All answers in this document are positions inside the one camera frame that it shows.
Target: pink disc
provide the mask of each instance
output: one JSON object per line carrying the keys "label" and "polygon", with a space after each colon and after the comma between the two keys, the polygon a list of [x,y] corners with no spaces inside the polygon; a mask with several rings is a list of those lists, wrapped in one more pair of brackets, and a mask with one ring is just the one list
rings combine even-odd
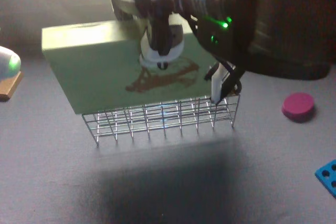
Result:
{"label": "pink disc", "polygon": [[309,115],[314,109],[314,98],[306,93],[295,93],[285,99],[282,112],[291,119]]}

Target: light green block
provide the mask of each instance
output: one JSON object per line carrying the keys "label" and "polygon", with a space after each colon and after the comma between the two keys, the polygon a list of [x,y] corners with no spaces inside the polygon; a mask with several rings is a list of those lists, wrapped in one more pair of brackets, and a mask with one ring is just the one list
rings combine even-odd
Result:
{"label": "light green block", "polygon": [[214,58],[179,15],[171,24],[183,25],[185,48],[165,71],[140,66],[144,20],[45,28],[42,51],[76,114],[210,95]]}

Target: metal grid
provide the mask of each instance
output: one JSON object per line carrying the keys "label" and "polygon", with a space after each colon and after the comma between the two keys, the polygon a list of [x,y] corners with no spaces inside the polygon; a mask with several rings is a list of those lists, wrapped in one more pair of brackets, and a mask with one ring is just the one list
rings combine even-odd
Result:
{"label": "metal grid", "polygon": [[150,132],[154,130],[163,130],[166,134],[169,128],[179,127],[182,131],[188,125],[195,125],[198,131],[202,123],[211,123],[214,128],[216,122],[225,120],[230,121],[233,127],[239,101],[240,95],[234,95],[216,106],[204,96],[83,114],[82,117],[99,145],[99,138],[105,136],[113,136],[118,141],[119,135],[130,134],[134,140],[134,134],[138,132],[147,132],[150,137]]}

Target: blue domino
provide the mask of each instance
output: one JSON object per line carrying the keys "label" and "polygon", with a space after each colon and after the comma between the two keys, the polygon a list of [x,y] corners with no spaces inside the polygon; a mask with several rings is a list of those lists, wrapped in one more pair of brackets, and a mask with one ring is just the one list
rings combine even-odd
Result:
{"label": "blue domino", "polygon": [[336,159],[315,172],[316,178],[336,198]]}

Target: gray table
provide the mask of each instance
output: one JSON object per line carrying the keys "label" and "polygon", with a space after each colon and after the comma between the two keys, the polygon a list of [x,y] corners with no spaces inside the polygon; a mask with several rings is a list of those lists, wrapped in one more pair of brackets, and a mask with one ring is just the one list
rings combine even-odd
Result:
{"label": "gray table", "polygon": [[[336,223],[315,178],[336,158],[336,69],[317,82],[246,74],[228,122],[112,138],[96,148],[39,47],[15,49],[25,77],[0,104],[0,223]],[[311,93],[306,124],[280,107]]]}

